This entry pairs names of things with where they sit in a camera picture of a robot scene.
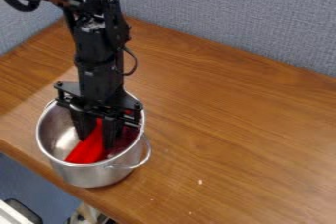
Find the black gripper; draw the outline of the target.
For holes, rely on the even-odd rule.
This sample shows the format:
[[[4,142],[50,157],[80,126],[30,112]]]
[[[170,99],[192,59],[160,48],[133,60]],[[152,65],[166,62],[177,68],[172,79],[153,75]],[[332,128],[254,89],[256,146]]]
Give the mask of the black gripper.
[[[124,125],[140,125],[142,104],[126,92],[125,77],[132,69],[124,70],[124,52],[113,53],[104,61],[89,62],[74,58],[77,81],[57,81],[57,105],[69,111],[72,124],[80,140],[85,140],[96,129],[96,120],[102,120],[104,149],[114,147]]]

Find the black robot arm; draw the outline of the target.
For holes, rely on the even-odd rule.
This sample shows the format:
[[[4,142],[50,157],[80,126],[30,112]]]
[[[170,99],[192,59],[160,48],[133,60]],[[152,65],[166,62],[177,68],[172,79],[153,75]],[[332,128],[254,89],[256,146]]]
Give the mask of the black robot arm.
[[[56,103],[69,111],[80,139],[102,121],[104,148],[112,148],[126,123],[136,125],[142,104],[126,94],[124,69],[129,25],[120,0],[4,0],[16,10],[30,12],[46,1],[64,15],[74,43],[74,82],[57,82]]]

